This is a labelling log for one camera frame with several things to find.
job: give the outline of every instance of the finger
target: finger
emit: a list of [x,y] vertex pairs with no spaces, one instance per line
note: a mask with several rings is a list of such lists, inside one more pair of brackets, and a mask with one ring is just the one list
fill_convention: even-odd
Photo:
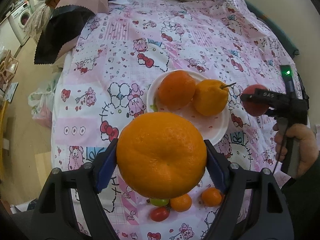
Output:
[[279,157],[279,154],[276,154],[276,160],[279,161],[279,162],[282,162],[284,160],[285,156],[283,155],[280,155]]
[[283,135],[280,132],[277,132],[276,135],[275,135],[274,142],[278,143],[278,144],[281,144],[282,140],[283,140]]
[[277,123],[273,126],[273,130],[274,130],[274,131],[279,131],[279,127],[278,127],[278,124],[277,124]]
[[285,135],[290,138],[296,137],[299,140],[315,139],[314,132],[301,123],[295,123],[287,130]]
[[280,148],[281,148],[281,144],[277,144],[276,145],[276,153],[280,154],[280,155],[286,155],[288,150],[286,147],[282,147],[281,152],[280,152]]

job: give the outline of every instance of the pink and white tablecloth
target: pink and white tablecloth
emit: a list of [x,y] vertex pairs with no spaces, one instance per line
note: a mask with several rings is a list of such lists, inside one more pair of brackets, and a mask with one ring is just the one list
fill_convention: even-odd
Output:
[[[146,111],[147,91],[163,72],[187,69],[225,83],[229,90],[229,128],[215,145],[221,154],[243,168],[260,171],[275,166],[274,120],[251,117],[240,103],[248,85],[263,84],[284,92],[279,65],[294,62],[270,29],[249,12],[243,0],[181,3],[175,0],[128,0],[110,4],[110,14],[86,23],[71,65],[59,80],[53,111],[52,165],[74,170],[92,162],[135,117]],[[278,182],[287,179],[278,173]],[[201,192],[214,186],[206,172],[189,193],[192,207],[171,212],[157,223],[148,217],[154,208],[132,191],[118,169],[101,203],[120,239],[201,239],[217,208],[203,205]],[[89,234],[77,192],[72,192],[81,231]],[[246,194],[239,219],[246,215]]]

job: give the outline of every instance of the washing machine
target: washing machine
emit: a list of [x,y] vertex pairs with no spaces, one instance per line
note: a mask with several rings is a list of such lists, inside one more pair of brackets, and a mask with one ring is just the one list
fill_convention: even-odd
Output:
[[30,6],[28,3],[24,2],[17,9],[15,9],[8,18],[11,28],[14,34],[17,36],[21,46],[24,45],[30,37],[23,31],[23,28],[31,14],[32,12]]

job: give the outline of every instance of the black cable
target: black cable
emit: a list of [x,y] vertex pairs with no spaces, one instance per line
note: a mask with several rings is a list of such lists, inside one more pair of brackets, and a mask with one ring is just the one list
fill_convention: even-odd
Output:
[[287,125],[287,127],[285,128],[284,134],[283,134],[283,138],[282,138],[282,142],[281,142],[281,147],[280,147],[280,151],[279,151],[278,160],[277,160],[277,162],[276,162],[275,168],[273,169],[272,175],[275,173],[275,170],[276,170],[276,168],[277,168],[277,166],[278,166],[278,162],[279,162],[279,159],[280,159],[281,151],[282,151],[282,148],[283,148],[283,146],[284,146],[284,142],[286,141],[286,140],[285,140],[285,134],[287,133],[287,129],[288,129],[288,128],[289,128],[289,126]]

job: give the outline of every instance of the wooden floor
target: wooden floor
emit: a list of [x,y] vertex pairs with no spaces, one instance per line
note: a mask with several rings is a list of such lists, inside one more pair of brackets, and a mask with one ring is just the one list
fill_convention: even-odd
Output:
[[29,39],[17,55],[19,66],[13,82],[17,90],[9,104],[5,137],[10,141],[4,153],[4,180],[0,184],[1,198],[10,204],[21,204],[39,196],[41,186],[36,169],[35,154],[51,151],[51,129],[37,124],[31,118],[28,96],[41,82],[50,80],[53,68],[34,65],[36,44]]

